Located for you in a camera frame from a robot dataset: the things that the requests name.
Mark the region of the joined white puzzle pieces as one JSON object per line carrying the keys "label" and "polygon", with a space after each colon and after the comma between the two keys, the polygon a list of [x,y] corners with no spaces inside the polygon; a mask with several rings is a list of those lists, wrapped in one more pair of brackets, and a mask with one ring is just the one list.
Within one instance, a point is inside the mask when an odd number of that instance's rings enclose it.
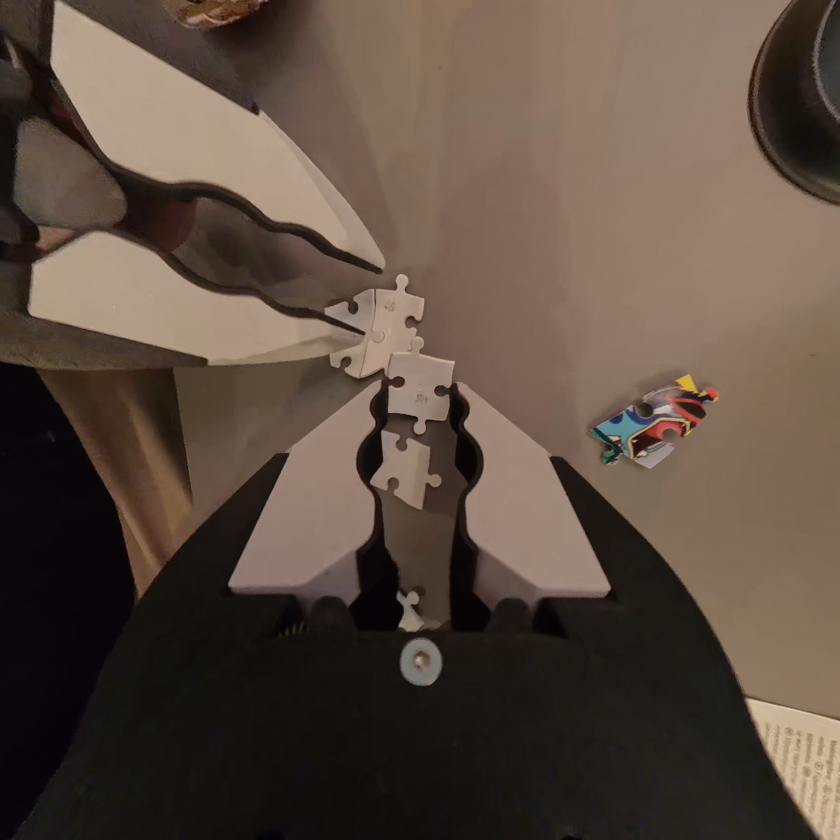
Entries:
{"label": "joined white puzzle pieces", "polygon": [[[406,324],[408,319],[422,320],[425,300],[407,291],[408,277],[395,278],[393,289],[369,289],[353,298],[356,311],[350,311],[347,301],[327,307],[324,313],[346,326],[364,331],[364,339],[346,350],[331,353],[329,360],[335,369],[363,379],[385,371],[394,352],[407,352],[417,335],[415,327]],[[343,361],[349,360],[346,367]]]}

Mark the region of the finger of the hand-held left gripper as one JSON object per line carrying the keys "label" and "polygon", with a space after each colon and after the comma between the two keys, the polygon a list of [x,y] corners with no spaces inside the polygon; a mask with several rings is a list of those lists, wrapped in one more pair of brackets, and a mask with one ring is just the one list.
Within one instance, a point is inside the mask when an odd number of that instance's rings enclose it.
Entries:
{"label": "finger of the hand-held left gripper", "polygon": [[38,259],[29,314],[209,365],[304,361],[364,338],[323,313],[288,314],[250,290],[203,287],[152,248],[113,233],[82,234]]}
{"label": "finger of the hand-held left gripper", "polygon": [[118,171],[237,208],[264,229],[382,272],[352,206],[262,111],[229,100],[65,2],[50,65],[74,115]]}

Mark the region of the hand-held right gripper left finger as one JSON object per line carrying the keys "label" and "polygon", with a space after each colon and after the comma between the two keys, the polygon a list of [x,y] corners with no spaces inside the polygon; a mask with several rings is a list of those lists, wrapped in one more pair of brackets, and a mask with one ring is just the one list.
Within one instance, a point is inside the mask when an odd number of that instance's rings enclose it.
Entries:
{"label": "hand-held right gripper left finger", "polygon": [[323,597],[346,606],[361,594],[357,552],[375,529],[375,496],[358,456],[375,431],[375,382],[287,451],[287,459],[234,568],[237,595]]}

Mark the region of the person's left hand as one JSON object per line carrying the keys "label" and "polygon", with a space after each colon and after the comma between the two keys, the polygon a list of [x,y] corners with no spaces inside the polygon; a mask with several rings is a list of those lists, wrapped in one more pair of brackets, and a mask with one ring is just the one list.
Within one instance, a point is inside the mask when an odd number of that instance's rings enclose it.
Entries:
{"label": "person's left hand", "polygon": [[172,252],[188,239],[196,222],[196,210],[196,201],[139,195],[130,203],[124,221],[136,235]]}

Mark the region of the partly built puzzle ball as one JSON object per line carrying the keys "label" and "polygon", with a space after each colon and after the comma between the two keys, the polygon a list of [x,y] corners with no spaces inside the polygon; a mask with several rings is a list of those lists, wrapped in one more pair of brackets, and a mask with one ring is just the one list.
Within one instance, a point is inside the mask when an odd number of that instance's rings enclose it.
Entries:
{"label": "partly built puzzle ball", "polygon": [[184,28],[210,30],[251,17],[268,1],[161,1],[164,9]]}

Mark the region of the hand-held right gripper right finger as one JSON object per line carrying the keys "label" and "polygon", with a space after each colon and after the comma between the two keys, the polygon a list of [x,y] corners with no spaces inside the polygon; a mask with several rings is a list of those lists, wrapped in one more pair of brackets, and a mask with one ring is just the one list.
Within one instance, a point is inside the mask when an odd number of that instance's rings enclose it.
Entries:
{"label": "hand-held right gripper right finger", "polygon": [[458,498],[449,565],[452,627],[486,627],[506,600],[600,599],[611,586],[550,453],[463,382],[449,423]]}

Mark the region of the black round ball stand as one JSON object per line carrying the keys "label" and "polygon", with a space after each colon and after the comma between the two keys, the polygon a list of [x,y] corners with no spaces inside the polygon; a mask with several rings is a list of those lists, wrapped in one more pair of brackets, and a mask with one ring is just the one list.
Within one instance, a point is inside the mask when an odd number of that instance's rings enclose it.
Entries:
{"label": "black round ball stand", "polygon": [[839,204],[839,2],[788,3],[749,84],[749,121],[765,159],[790,184]]}

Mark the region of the white instruction leaflet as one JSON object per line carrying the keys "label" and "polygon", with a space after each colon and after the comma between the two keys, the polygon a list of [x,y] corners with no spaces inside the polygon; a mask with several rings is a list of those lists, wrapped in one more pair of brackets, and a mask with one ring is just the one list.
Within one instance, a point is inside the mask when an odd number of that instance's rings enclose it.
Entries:
{"label": "white instruction leaflet", "polygon": [[764,749],[820,839],[839,838],[839,720],[746,699]]}

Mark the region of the colourful puzzle piece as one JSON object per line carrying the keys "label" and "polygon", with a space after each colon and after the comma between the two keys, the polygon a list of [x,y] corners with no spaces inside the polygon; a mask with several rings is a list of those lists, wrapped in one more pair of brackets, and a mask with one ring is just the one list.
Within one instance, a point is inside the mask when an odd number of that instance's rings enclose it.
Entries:
{"label": "colourful puzzle piece", "polygon": [[692,376],[685,374],[594,425],[589,435],[602,447],[604,466],[626,459],[651,469],[674,451],[670,438],[691,434],[707,416],[707,405],[719,397],[715,388],[700,389]]}

